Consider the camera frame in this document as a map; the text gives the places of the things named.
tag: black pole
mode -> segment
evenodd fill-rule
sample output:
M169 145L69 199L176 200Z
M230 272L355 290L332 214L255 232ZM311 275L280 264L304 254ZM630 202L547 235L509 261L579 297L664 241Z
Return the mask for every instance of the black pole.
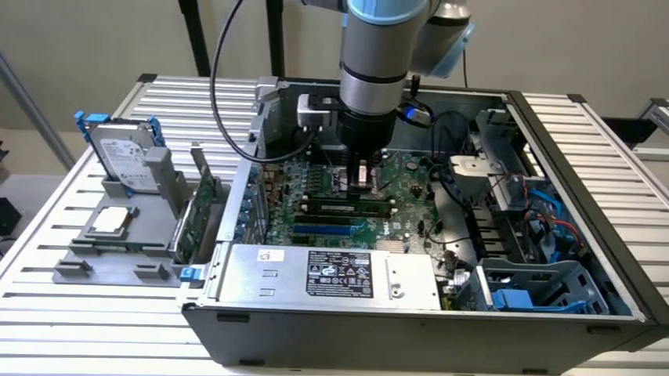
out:
M270 60L272 76L284 77L283 61L283 0L264 0L267 9L267 33L270 37Z
M204 32L201 31L200 10L197 0L179 0L180 13L184 15L185 29L188 30L189 47L197 75L208 77L211 75L210 55L204 42Z

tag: slotted metal table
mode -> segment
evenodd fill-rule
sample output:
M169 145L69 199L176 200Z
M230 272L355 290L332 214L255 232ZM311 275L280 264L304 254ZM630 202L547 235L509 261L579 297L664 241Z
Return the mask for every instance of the slotted metal table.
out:
M136 83L113 116L145 119L155 114L176 169L195 176L188 146L196 140L204 142L214 173L230 181L239 158L216 129L207 89L204 78L157 76ZM238 140L251 124L254 97L255 81L219 80L220 114ZM666 188L586 105L566 96L526 98L669 301ZM177 304L197 291L51 282L52 268L103 196L101 179L103 169L88 149L0 261L0 374L294 374L286 369L222 367L210 359ZM639 352L607 352L566 374L668 375L669 339Z

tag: gray side panel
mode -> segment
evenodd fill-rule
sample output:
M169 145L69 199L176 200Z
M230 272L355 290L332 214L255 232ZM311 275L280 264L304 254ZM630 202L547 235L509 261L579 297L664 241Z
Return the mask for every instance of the gray side panel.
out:
M639 335L594 322L184 310L224 366L559 374Z

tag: white wall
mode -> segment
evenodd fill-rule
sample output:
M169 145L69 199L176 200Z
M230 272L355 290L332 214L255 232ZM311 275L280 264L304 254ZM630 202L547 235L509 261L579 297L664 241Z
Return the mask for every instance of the white wall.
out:
M200 0L214 42L232 0ZM469 84L578 92L606 115L669 96L668 0L469 0ZM247 0L219 74L268 74L264 1ZM340 15L286 3L286 73L335 78ZM195 75L176 0L0 0L0 48L55 127L77 109L112 112L141 72ZM447 85L461 85L457 69ZM29 128L0 88L0 128Z

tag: white label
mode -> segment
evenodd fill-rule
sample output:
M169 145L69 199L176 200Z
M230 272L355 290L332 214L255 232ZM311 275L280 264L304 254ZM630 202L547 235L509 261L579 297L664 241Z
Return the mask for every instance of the white label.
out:
M124 139L101 139L100 145L123 185L137 192L157 192L151 169L144 163L141 147Z
M283 250L282 249L259 249L258 250L258 261L283 261Z

